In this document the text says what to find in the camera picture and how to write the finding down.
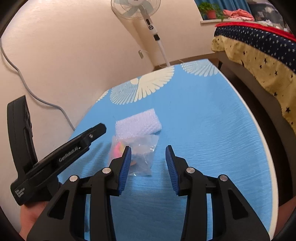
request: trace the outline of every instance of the bed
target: bed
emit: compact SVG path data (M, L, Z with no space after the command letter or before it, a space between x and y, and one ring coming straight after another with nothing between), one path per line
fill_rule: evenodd
M296 192L296 38L254 23L221 23L212 41L221 64L253 92L285 148Z

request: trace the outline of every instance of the white wall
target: white wall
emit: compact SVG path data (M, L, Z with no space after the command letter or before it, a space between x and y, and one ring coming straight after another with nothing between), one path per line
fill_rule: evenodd
M76 126L107 89L152 71L110 8L110 0L29 0L2 37L8 57L39 97L61 105ZM7 104L26 94L40 160L72 134L62 113L33 101L0 59L0 204L18 229L10 184L17 177L7 133Z
M151 16L165 47L169 61L213 53L211 42L215 23L201 25L202 17L194 0L161 0ZM158 46L144 21L134 21L153 65L163 64Z

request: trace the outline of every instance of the fan blade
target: fan blade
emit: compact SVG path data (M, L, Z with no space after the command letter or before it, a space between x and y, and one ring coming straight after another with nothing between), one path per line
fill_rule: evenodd
M142 3L143 8L147 11L147 14L149 15L150 13L153 12L153 7L151 5L150 2L148 2L147 0L144 0L144 2Z
M114 3L119 4L119 5L126 5L126 6L130 5L128 3L128 0L114 0Z
M130 18L139 8L138 7L132 7L130 10L123 13L123 16L126 18Z

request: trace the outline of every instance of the floor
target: floor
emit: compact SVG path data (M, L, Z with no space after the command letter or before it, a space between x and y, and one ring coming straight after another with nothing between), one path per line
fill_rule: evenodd
M218 59L209 58L209 60L218 67ZM280 137L265 109L248 87L227 66L222 65L221 72L243 97L263 132L274 161L279 189L279 205L282 205L293 197L293 193L288 158Z

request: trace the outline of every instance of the pink object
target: pink object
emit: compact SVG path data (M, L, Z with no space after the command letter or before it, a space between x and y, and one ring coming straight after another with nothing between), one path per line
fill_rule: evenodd
M247 21L254 21L254 17L252 14L249 12L243 10L243 9L238 9L236 11L230 11L230 10L223 10L223 14L228 16L229 18L233 19L242 19L242 20L247 20Z
M121 157L122 156L122 153L123 153L123 146L121 144L121 142L119 141L116 146L114 147L114 150L113 150L113 157L112 159L115 159L115 158L118 158L118 157Z

